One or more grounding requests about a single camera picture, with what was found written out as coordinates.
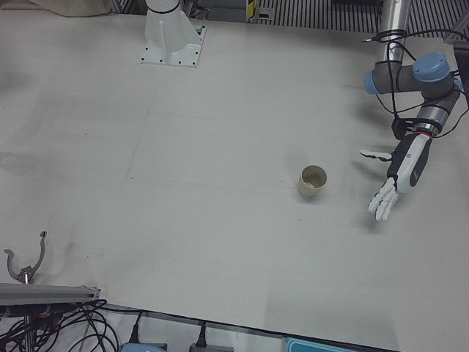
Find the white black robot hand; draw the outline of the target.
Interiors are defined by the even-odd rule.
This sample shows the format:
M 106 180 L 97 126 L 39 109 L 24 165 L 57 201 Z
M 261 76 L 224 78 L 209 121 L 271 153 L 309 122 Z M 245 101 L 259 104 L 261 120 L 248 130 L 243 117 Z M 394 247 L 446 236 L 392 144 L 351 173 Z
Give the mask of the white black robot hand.
M 406 135 L 392 153 L 360 150 L 365 157 L 389 162 L 386 180 L 370 199 L 368 211 L 376 221 L 386 221 L 401 194 L 411 192 L 418 183 L 429 157 L 432 137 L 423 132 Z

